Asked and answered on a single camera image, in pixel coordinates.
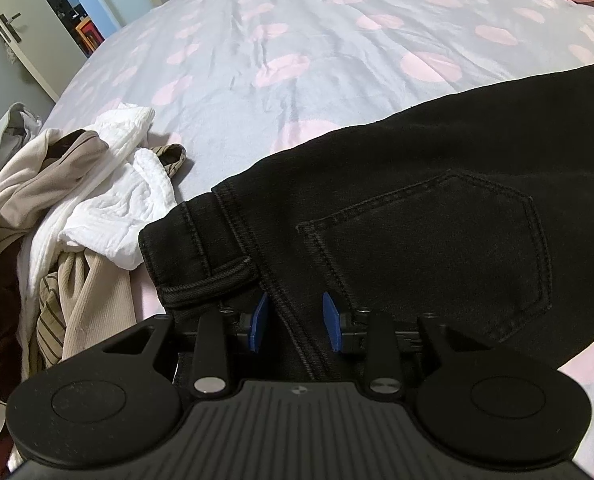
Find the white knit garment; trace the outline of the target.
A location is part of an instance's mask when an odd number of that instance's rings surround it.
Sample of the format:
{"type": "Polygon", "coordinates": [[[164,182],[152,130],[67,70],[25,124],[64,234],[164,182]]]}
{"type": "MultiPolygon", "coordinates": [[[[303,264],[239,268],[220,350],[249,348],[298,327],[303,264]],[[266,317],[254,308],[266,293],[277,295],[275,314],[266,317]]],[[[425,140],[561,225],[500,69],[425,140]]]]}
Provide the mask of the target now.
{"type": "Polygon", "coordinates": [[[107,153],[22,243],[17,328],[22,378],[36,371],[40,284],[58,261],[66,265],[59,301],[76,295],[64,314],[63,358],[135,324],[130,273],[143,261],[138,234],[176,204],[170,177],[144,144],[154,118],[152,108],[134,104],[99,115],[88,128],[107,144],[107,153]]]}

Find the grey pink-dotted bed sheet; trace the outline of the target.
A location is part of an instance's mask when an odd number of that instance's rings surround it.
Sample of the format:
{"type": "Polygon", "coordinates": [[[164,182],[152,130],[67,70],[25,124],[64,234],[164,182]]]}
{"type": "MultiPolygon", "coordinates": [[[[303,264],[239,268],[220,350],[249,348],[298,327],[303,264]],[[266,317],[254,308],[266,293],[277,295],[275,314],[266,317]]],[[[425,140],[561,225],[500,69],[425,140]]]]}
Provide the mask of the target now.
{"type": "MultiPolygon", "coordinates": [[[[326,133],[593,64],[594,9],[562,0],[171,0],[91,56],[50,124],[152,108],[190,151],[179,205],[326,133]]],[[[594,341],[554,367],[426,312],[392,318],[395,399],[344,371],[258,367],[232,396],[199,399],[190,369],[211,311],[244,313],[216,307],[184,330],[164,308],[22,384],[16,477],[594,478],[594,341]]]]}

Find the beige ribbed garment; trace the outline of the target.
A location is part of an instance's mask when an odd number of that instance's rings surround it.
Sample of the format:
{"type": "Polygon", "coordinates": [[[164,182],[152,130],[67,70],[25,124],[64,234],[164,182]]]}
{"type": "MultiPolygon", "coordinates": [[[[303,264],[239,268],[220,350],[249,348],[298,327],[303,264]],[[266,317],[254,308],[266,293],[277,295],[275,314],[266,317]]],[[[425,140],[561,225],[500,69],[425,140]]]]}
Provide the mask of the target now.
{"type": "MultiPolygon", "coordinates": [[[[0,172],[0,253],[24,239],[108,152],[97,132],[44,131],[0,172]]],[[[41,370],[136,323],[130,274],[91,249],[61,252],[40,278],[29,356],[41,370]]]]}

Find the black jeans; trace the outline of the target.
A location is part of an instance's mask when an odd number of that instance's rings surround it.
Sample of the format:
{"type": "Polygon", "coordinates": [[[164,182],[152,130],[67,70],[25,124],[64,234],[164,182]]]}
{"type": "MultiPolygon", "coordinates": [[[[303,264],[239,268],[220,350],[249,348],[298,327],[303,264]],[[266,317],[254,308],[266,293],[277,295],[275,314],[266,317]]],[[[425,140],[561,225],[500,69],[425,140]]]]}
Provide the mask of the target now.
{"type": "Polygon", "coordinates": [[[262,307],[266,379],[340,377],[325,296],[561,366],[594,341],[594,64],[269,156],[146,226],[140,250],[184,330],[262,307]]]}

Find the striped brown garment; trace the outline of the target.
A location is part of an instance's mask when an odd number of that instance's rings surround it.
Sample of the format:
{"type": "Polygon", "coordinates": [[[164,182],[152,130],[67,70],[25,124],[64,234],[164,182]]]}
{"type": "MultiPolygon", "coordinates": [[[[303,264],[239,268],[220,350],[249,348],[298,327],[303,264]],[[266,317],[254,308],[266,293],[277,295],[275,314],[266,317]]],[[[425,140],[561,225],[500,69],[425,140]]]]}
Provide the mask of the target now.
{"type": "Polygon", "coordinates": [[[64,235],[73,246],[40,281],[32,350],[38,370],[136,323],[131,272],[143,263],[138,233],[176,204],[171,178],[185,161],[181,144],[140,148],[76,206],[64,235]]]}

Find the cream bedroom door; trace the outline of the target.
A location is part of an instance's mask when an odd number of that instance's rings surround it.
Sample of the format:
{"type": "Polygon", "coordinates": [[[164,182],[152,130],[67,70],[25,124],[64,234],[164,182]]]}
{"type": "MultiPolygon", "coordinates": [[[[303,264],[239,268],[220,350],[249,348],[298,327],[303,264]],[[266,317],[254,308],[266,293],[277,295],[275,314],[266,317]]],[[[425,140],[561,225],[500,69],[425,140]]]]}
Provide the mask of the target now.
{"type": "Polygon", "coordinates": [[[53,101],[86,61],[46,0],[0,0],[0,35],[53,101]]]}

